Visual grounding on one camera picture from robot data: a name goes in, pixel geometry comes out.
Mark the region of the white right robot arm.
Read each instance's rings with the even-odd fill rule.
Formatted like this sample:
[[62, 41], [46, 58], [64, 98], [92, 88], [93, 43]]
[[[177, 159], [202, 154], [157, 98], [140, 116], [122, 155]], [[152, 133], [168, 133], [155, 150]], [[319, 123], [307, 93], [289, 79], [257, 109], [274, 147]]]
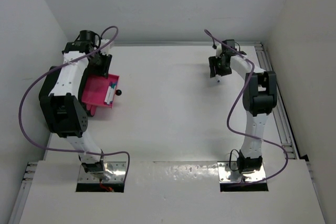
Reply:
[[263, 162], [261, 144], [267, 119], [277, 105], [277, 77], [275, 72], [256, 66], [245, 52], [237, 51], [235, 45], [233, 39], [224, 40], [220, 45], [213, 43], [216, 54], [209, 57], [208, 62], [211, 78], [219, 80], [235, 71], [244, 80], [237, 100], [242, 99], [247, 121], [236, 170], [250, 173], [260, 170]]

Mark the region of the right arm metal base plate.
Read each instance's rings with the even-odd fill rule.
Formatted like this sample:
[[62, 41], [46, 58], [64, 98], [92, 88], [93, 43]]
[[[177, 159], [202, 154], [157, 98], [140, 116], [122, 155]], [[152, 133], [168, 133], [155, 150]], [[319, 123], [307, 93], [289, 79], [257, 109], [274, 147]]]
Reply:
[[263, 165], [261, 165], [260, 170], [242, 173], [239, 172], [236, 161], [217, 162], [217, 166], [219, 182], [221, 184], [252, 183], [266, 178]]

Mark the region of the pink top drawer tray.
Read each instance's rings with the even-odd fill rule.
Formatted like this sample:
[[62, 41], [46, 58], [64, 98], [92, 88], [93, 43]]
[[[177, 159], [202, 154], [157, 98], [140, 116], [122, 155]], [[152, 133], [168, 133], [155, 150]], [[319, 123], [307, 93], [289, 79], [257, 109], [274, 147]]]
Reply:
[[85, 104], [91, 104], [96, 107], [103, 107], [103, 108], [112, 108], [113, 102], [111, 104], [105, 104], [104, 99], [106, 96], [106, 92], [108, 86], [111, 82], [115, 84], [115, 92], [118, 90], [118, 83], [119, 83], [120, 76], [114, 74], [108, 74], [108, 77], [101, 77], [101, 76], [94, 76], [89, 75], [88, 80], [86, 82], [83, 95], [82, 95], [82, 102]]

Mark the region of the purple cap white marker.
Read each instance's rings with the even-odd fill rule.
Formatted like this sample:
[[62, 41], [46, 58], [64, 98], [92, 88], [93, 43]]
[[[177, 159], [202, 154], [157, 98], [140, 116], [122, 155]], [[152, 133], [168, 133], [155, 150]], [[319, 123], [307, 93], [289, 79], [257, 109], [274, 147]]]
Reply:
[[111, 93], [110, 93], [110, 100], [109, 100], [109, 104], [111, 104], [113, 102], [113, 96], [114, 96], [114, 92], [115, 92], [115, 84], [112, 84], [112, 90], [111, 90]]

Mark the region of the light blue cap marker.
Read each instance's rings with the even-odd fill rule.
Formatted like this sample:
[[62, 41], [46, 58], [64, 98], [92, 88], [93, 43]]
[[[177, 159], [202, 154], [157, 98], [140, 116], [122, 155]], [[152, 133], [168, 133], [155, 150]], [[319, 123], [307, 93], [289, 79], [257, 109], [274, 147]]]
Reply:
[[107, 92], [106, 92], [106, 96], [105, 96], [105, 99], [104, 99], [104, 103], [105, 104], [109, 104], [109, 100], [110, 100], [110, 93], [111, 93], [111, 90], [112, 90], [112, 87], [111, 85], [108, 86], [108, 89], [107, 89]]

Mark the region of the teal cap white marker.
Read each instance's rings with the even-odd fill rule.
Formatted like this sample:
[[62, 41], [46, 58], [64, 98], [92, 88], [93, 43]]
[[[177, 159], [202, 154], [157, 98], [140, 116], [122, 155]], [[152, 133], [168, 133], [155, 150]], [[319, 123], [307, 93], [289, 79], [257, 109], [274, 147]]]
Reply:
[[108, 87], [108, 92], [106, 94], [105, 103], [111, 104], [113, 101], [113, 96], [114, 96], [114, 83], [111, 82]]

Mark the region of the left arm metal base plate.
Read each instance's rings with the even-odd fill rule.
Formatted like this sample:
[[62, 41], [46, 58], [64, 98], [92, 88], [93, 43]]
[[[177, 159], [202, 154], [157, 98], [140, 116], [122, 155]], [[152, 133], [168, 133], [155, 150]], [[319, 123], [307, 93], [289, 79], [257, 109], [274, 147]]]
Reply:
[[78, 174], [78, 183], [96, 184], [101, 179], [103, 183], [123, 183], [126, 174], [126, 162], [104, 162], [102, 172], [85, 172], [81, 166]]

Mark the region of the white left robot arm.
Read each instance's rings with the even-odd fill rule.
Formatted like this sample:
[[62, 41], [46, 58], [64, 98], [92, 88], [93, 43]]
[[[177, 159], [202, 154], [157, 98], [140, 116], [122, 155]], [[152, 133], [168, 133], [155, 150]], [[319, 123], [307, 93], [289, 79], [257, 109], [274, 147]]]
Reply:
[[49, 130], [78, 151], [87, 174], [107, 182], [113, 176], [104, 160], [103, 151], [87, 132], [88, 118], [94, 109], [82, 101], [90, 76], [107, 78], [111, 55], [95, 52], [101, 46], [101, 36], [82, 30], [78, 38], [66, 44], [62, 51], [65, 66], [52, 67], [39, 93], [40, 107]]

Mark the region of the pink drawer tray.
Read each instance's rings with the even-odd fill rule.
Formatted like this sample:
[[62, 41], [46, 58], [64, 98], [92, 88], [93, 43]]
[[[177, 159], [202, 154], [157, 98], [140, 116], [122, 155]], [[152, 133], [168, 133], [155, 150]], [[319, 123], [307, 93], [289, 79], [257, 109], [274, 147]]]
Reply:
[[95, 115], [96, 109], [97, 109], [96, 106], [91, 105], [91, 104], [86, 104], [84, 108], [85, 108], [85, 111], [88, 117], [93, 117]]
[[82, 102], [85, 104], [91, 104], [96, 107], [103, 107], [103, 108], [112, 108], [113, 102], [111, 104], [105, 104], [104, 99], [106, 96], [106, 92], [108, 86], [111, 82], [115, 84], [115, 92], [118, 90], [118, 83], [119, 83], [120, 76], [114, 74], [108, 74], [108, 77], [101, 77], [101, 76], [94, 76], [89, 75], [88, 80], [86, 82], [83, 95], [82, 95]]

